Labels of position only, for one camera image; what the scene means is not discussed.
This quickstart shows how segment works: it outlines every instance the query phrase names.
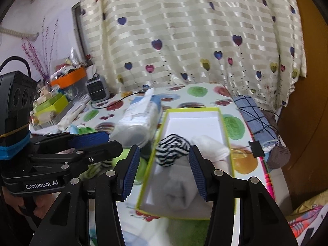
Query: orange container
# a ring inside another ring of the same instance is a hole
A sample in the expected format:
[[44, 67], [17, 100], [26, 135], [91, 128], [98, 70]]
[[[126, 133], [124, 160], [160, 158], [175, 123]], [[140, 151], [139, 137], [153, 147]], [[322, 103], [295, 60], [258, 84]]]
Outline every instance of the orange container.
[[59, 85], [61, 89], [67, 88], [71, 86], [72, 84], [76, 83], [80, 79], [87, 76], [87, 73], [85, 72], [84, 67], [78, 68], [75, 71], [62, 76], [58, 79], [55, 79], [50, 82], [51, 86]]

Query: black and white striped sock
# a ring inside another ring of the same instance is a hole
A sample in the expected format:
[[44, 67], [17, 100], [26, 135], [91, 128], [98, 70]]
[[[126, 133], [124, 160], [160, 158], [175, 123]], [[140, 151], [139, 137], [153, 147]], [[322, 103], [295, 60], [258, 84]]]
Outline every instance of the black and white striped sock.
[[170, 134], [159, 141], [156, 146], [156, 162], [160, 166], [170, 166], [175, 159], [189, 153], [190, 143], [177, 134]]

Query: human hand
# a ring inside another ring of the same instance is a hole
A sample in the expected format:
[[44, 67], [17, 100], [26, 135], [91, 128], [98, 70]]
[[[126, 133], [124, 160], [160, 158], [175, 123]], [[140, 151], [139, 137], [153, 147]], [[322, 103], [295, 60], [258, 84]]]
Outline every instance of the human hand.
[[5, 202], [8, 205], [10, 205], [12, 208], [14, 208], [17, 213], [22, 214], [19, 206], [20, 207], [24, 206], [23, 198], [12, 196], [6, 187], [2, 187], [2, 191], [3, 191], [3, 196], [5, 198]]
[[52, 194], [37, 196], [35, 199], [36, 208], [34, 214], [38, 218], [43, 219], [54, 201], [55, 197]]
[[[14, 208], [16, 212], [22, 214], [19, 207], [24, 206], [23, 198], [12, 196], [6, 187], [2, 187], [2, 190], [5, 202]], [[54, 201], [55, 197], [52, 194], [37, 196], [35, 199], [36, 208], [34, 210], [34, 214], [43, 219]]]

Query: table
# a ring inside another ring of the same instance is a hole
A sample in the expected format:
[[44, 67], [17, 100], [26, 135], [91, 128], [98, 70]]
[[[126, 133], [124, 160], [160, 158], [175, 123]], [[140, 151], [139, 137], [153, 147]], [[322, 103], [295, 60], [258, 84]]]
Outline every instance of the table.
[[[89, 103], [74, 120], [73, 125], [88, 126], [97, 131], [113, 132], [115, 124], [135, 97], [126, 97], [123, 101], [116, 103], [127, 94], [120, 93], [108, 102], [93, 105], [95, 108], [107, 106], [102, 109], [93, 109]], [[156, 88], [155, 94], [161, 96], [163, 110], [169, 108], [219, 107], [224, 117], [237, 118], [238, 120], [234, 121], [234, 124], [238, 123], [239, 127], [235, 125], [227, 126], [230, 137], [229, 142], [233, 148], [248, 146], [248, 142], [253, 140], [252, 134], [248, 130], [237, 106], [232, 101], [228, 91], [220, 84], [201, 83], [179, 87]], [[253, 160], [252, 158], [247, 158], [247, 160], [254, 162], [254, 158]], [[247, 160], [244, 159], [244, 163], [235, 167], [235, 177], [246, 180], [251, 176], [258, 177], [274, 198], [271, 179], [263, 159], [261, 157], [257, 158], [256, 165], [251, 165], [251, 171], [245, 171], [245, 167], [249, 167]], [[208, 221], [170, 220], [136, 212], [134, 208], [140, 190], [141, 186], [133, 186], [131, 195], [127, 200], [124, 203], [117, 203], [120, 223], [127, 246], [203, 245]], [[239, 200], [236, 202], [232, 245], [238, 245], [239, 239], [240, 206]], [[92, 203], [89, 213], [91, 243], [96, 245], [95, 215]]]

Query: rubber band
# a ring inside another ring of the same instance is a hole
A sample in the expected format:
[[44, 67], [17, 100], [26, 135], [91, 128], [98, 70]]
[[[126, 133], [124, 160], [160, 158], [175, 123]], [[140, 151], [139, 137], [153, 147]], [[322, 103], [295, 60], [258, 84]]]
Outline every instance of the rubber band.
[[18, 129], [15, 129], [15, 130], [12, 130], [12, 131], [9, 131], [9, 132], [7, 132], [7, 133], [5, 133], [5, 134], [0, 135], [0, 138], [5, 138], [5, 137], [8, 137], [8, 136], [10, 136], [10, 135], [12, 135], [12, 134], [15, 134], [15, 133], [21, 131], [22, 129], [26, 128], [26, 127], [29, 126], [29, 125], [30, 125], [30, 123], [28, 122], [26, 125], [21, 126], [21, 127], [18, 128]]

